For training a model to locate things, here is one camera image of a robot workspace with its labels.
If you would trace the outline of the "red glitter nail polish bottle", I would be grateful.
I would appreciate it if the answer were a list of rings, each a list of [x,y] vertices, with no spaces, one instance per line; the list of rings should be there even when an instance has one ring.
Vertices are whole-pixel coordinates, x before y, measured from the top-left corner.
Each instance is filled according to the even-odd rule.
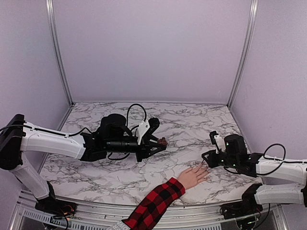
[[[158,144],[162,146],[167,146],[167,140],[165,137],[162,137],[161,139],[158,139]]]

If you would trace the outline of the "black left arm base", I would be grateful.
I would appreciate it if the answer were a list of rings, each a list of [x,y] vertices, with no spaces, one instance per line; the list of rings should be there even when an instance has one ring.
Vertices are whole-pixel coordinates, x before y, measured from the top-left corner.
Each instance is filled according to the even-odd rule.
[[[57,199],[51,183],[47,182],[47,185],[49,188],[48,196],[43,199],[37,199],[35,209],[42,212],[54,214],[57,217],[74,217],[77,205],[74,202]]]

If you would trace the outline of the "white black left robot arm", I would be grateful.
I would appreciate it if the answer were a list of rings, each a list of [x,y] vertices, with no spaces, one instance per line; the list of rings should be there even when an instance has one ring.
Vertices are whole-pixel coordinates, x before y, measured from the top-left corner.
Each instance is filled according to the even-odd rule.
[[[144,119],[132,133],[123,115],[110,114],[101,119],[95,132],[83,130],[72,134],[45,129],[26,122],[17,114],[0,130],[0,167],[15,175],[41,201],[50,213],[60,210],[52,186],[44,180],[23,155],[26,151],[46,152],[93,162],[108,153],[134,153],[138,162],[166,150],[165,138],[153,135],[160,126],[158,118]]]

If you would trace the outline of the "red black plaid sleeve forearm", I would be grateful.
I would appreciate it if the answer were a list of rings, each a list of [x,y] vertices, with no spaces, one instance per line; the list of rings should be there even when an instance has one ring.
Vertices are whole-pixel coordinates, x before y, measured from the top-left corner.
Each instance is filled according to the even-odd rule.
[[[131,230],[152,230],[173,201],[185,194],[175,178],[155,187],[122,222]]]

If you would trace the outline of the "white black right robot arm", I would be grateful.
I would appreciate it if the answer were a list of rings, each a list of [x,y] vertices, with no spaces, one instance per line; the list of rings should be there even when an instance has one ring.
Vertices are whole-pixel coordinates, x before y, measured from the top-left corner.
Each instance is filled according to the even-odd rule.
[[[209,134],[214,150],[201,157],[209,168],[223,167],[227,172],[249,177],[285,180],[287,184],[253,184],[242,195],[238,211],[247,215],[256,205],[307,204],[307,161],[292,160],[283,155],[271,157],[266,153],[248,153],[244,138],[238,134],[221,137],[216,131]]]

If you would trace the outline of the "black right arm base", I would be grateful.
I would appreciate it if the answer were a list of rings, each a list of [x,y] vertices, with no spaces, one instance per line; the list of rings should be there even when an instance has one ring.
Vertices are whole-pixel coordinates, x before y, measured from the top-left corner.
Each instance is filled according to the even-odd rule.
[[[241,196],[241,201],[221,205],[220,214],[224,219],[238,218],[260,213],[262,205],[256,203],[255,194],[262,183],[252,184]]]

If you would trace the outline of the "person's bare hand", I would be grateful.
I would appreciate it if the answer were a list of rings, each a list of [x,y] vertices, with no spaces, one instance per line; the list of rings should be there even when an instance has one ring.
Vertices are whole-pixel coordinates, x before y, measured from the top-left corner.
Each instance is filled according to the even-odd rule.
[[[188,168],[180,173],[177,180],[188,190],[207,180],[208,167],[202,164]]]

